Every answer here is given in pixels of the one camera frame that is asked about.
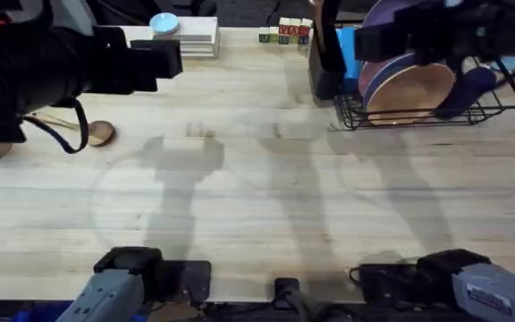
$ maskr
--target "black mount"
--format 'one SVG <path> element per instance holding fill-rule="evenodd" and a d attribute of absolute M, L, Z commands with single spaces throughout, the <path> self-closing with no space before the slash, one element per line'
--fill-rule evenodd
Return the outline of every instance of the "black mount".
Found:
<path fill-rule="evenodd" d="M 142 275 L 145 301 L 201 303 L 210 293 L 210 262 L 163 260 L 159 249 L 115 247 L 94 266 L 95 273 L 105 269 L 128 269 L 130 274 Z"/>

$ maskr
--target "light blue object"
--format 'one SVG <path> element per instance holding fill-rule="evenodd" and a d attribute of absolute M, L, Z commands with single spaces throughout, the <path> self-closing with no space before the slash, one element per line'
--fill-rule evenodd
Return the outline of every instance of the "light blue object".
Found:
<path fill-rule="evenodd" d="M 502 57 L 502 64 L 504 64 L 504 67 L 506 67 L 506 69 L 509 72 L 515 71 L 515 57 L 514 56 Z M 498 64 L 496 62 L 491 63 L 490 68 L 492 68 L 495 71 L 500 71 L 500 66 L 498 66 Z"/>
<path fill-rule="evenodd" d="M 150 19 L 150 28 L 161 34 L 175 32 L 178 29 L 178 17 L 172 13 L 159 13 Z"/>
<path fill-rule="evenodd" d="M 353 93 L 357 90 L 361 72 L 361 62 L 355 59 L 355 28 L 345 27 L 336 32 L 347 67 L 343 76 L 343 89 L 346 93 Z"/>

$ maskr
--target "black equipment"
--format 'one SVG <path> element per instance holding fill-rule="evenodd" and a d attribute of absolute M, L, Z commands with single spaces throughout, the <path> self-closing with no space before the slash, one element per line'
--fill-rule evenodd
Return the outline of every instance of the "black equipment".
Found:
<path fill-rule="evenodd" d="M 37 1 L 42 10 L 35 18 L 10 17 L 11 10 Z M 156 79 L 182 72 L 177 41 L 149 50 L 128 48 L 120 28 L 78 28 L 89 17 L 70 8 L 72 3 L 0 1 L 0 142 L 24 142 L 21 118 L 44 106 L 74 107 L 84 130 L 76 100 L 81 93 L 156 91 Z"/>

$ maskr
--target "blue object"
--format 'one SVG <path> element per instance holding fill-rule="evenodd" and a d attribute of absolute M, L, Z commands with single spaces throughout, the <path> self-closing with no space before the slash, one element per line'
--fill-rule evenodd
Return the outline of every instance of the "blue object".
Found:
<path fill-rule="evenodd" d="M 506 67 L 506 69 L 509 72 L 515 71 L 515 57 L 514 56 L 502 57 L 502 64 L 504 64 L 504 67 Z M 491 63 L 490 67 L 495 71 L 500 71 L 500 66 L 498 66 L 498 64 L 496 62 Z"/>
<path fill-rule="evenodd" d="M 55 322 L 69 308 L 71 301 L 37 304 L 15 313 L 11 322 Z M 147 322 L 148 316 L 135 315 L 129 322 Z"/>
<path fill-rule="evenodd" d="M 178 29 L 178 17 L 172 13 L 159 13 L 150 19 L 150 28 L 162 34 L 175 32 Z"/>
<path fill-rule="evenodd" d="M 343 76 L 343 89 L 345 93 L 354 93 L 359 84 L 361 71 L 361 62 L 355 59 L 355 28 L 345 27 L 336 32 L 347 69 Z"/>

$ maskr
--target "wooden spoon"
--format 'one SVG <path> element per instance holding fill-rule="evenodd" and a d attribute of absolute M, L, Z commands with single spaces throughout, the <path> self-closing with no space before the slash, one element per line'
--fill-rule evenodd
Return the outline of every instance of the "wooden spoon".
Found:
<path fill-rule="evenodd" d="M 32 116 L 49 125 L 61 126 L 73 131 L 80 131 L 80 126 L 78 124 L 64 121 L 49 114 L 38 112 Z M 116 137 L 116 129 L 110 122 L 94 121 L 89 123 L 89 144 L 91 146 L 97 148 L 104 147 L 110 144 L 114 137 Z"/>

